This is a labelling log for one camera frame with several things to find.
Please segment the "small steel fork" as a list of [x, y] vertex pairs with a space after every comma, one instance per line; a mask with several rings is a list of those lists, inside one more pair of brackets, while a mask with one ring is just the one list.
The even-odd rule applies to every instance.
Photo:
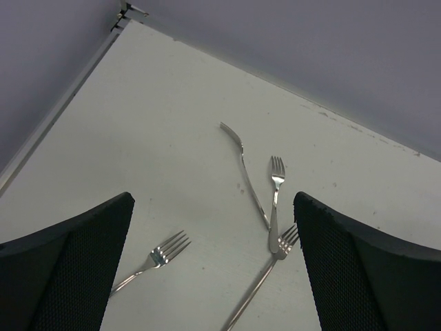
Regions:
[[278, 194], [281, 185], [285, 182], [285, 165], [281, 157], [271, 157], [271, 179], [274, 184], [274, 197], [270, 218], [269, 250], [275, 254], [278, 251]]

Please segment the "aluminium table edge rail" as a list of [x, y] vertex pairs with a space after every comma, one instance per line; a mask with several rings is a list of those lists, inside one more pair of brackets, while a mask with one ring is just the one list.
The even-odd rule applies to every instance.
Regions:
[[88, 77], [101, 62], [108, 50], [113, 46], [122, 31], [132, 20], [142, 22], [150, 14], [137, 8], [128, 1], [121, 2], [121, 9], [116, 14], [116, 21], [113, 23], [104, 40], [100, 42], [99, 48], [84, 65], [79, 75], [69, 84], [65, 92], [58, 98], [57, 102], [50, 108], [48, 113], [42, 118], [32, 134], [28, 136], [11, 161], [1, 171], [1, 195], [4, 195], [12, 182], [18, 176], [24, 165], [28, 162], [32, 154], [45, 139], [49, 131], [57, 122], [63, 111], [69, 106], [70, 102], [77, 95]]

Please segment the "steel fork near left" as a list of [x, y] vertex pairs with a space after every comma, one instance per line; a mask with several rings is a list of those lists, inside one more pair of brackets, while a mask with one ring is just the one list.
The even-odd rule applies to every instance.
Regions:
[[170, 238], [158, 244], [147, 256], [144, 263], [135, 270], [130, 276], [121, 282], [113, 285], [109, 298], [113, 297], [128, 283], [135, 280], [138, 276], [150, 269], [158, 269], [166, 266], [175, 259], [186, 247], [191, 243], [188, 235], [184, 230], [172, 235]]

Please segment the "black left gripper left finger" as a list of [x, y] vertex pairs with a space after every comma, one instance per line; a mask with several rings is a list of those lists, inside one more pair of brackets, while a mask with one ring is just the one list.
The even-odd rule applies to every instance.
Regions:
[[1, 244], [2, 330], [99, 330], [135, 200], [123, 192]]

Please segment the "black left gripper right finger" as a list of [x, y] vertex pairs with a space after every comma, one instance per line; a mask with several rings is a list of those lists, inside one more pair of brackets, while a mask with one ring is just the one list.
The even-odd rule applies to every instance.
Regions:
[[304, 192], [294, 218], [322, 330], [439, 330], [440, 251], [386, 234]]

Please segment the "long steel fork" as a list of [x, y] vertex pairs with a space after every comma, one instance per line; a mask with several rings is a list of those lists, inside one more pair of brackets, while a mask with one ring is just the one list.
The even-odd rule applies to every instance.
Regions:
[[298, 227], [296, 224], [293, 224], [290, 228], [288, 228], [285, 232], [283, 232], [278, 238], [278, 251], [275, 254], [272, 254], [269, 263], [265, 267], [265, 269], [261, 272], [261, 274], [256, 278], [256, 280], [252, 283], [244, 297], [241, 299], [240, 303], [236, 306], [229, 319], [223, 326], [222, 330], [230, 331], [241, 315], [246, 310], [247, 306], [250, 304], [257, 291], [260, 289], [262, 284], [265, 282], [266, 278], [269, 276], [270, 272], [274, 269], [274, 266], [278, 261], [282, 261], [286, 259], [287, 255], [290, 253], [291, 249], [295, 245], [295, 243], [299, 240], [298, 236]]

